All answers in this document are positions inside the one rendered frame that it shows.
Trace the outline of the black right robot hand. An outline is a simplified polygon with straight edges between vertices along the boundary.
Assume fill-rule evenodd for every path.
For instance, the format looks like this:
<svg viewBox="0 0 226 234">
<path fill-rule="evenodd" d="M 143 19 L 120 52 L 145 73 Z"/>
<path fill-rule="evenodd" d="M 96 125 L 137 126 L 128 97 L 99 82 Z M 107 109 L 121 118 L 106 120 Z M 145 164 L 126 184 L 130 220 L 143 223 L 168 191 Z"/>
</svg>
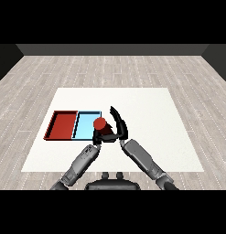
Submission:
<svg viewBox="0 0 226 234">
<path fill-rule="evenodd" d="M 113 116 L 116 122 L 117 133 L 101 135 L 100 140 L 102 140 L 104 143 L 114 143 L 117 139 L 127 140 L 128 129 L 125 121 L 121 118 L 119 112 L 114 107 L 110 108 L 110 114 Z"/>
</svg>

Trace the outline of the red shallow open box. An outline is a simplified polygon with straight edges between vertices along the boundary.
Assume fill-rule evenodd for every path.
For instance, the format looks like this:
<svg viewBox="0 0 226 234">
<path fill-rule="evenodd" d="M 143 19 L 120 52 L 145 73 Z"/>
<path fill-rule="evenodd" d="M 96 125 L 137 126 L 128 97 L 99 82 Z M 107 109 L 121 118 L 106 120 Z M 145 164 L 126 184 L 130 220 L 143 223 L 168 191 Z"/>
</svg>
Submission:
<svg viewBox="0 0 226 234">
<path fill-rule="evenodd" d="M 70 141 L 77 111 L 54 111 L 44 135 L 46 141 Z"/>
</svg>

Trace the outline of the red can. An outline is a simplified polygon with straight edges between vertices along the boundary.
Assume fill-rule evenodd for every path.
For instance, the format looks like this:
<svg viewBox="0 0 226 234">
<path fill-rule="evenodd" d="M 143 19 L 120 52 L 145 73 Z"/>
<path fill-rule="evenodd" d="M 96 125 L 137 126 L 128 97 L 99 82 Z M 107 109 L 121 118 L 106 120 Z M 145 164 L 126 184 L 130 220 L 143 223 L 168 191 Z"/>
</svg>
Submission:
<svg viewBox="0 0 226 234">
<path fill-rule="evenodd" d="M 101 135 L 113 134 L 111 125 L 103 117 L 95 119 L 93 122 L 93 127 Z"/>
</svg>

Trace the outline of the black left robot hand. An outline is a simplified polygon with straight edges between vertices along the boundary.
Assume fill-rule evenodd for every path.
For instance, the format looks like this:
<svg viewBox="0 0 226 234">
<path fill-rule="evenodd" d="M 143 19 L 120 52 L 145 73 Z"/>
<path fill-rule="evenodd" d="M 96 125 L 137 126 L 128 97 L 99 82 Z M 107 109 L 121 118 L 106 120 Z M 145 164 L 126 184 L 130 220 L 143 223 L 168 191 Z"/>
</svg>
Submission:
<svg viewBox="0 0 226 234">
<path fill-rule="evenodd" d="M 101 134 L 97 131 L 97 130 L 94 130 L 93 131 L 93 137 L 92 137 L 92 142 L 94 145 L 98 145 L 98 144 L 101 144 L 102 143 L 102 138 L 101 138 Z"/>
</svg>

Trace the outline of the dark grey robot body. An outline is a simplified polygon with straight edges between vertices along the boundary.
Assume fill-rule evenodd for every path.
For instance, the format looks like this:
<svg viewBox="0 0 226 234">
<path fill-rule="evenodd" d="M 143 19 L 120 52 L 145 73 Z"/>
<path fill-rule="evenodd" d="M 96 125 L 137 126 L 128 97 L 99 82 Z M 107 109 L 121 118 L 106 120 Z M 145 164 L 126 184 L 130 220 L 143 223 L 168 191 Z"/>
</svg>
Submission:
<svg viewBox="0 0 226 234">
<path fill-rule="evenodd" d="M 109 173 L 103 172 L 102 178 L 88 183 L 85 190 L 140 190 L 140 186 L 125 180 L 122 172 L 117 172 L 115 179 L 110 179 Z"/>
</svg>

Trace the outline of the light blue shallow open box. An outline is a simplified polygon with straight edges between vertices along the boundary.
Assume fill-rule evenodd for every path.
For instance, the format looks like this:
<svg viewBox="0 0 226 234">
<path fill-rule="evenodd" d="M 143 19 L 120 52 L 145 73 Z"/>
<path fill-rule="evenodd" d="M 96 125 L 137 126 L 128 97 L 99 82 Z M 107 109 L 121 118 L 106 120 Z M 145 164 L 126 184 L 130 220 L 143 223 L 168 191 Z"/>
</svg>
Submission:
<svg viewBox="0 0 226 234">
<path fill-rule="evenodd" d="M 101 116 L 101 111 L 79 111 L 72 131 L 72 140 L 91 141 L 94 131 L 93 123 Z"/>
</svg>

